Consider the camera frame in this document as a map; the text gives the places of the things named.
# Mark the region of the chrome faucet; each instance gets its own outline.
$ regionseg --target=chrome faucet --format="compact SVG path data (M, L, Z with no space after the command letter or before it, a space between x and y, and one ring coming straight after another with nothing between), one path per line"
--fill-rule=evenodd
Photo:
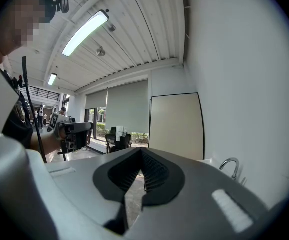
M238 172L238 169L239 169L239 160L237 158L228 158L226 161L224 161L221 166L220 166L220 170L222 170L227 163L230 163L230 162L235 162L235 169L234 169L234 173L232 175L232 178L233 180L236 180L237 178L237 172Z

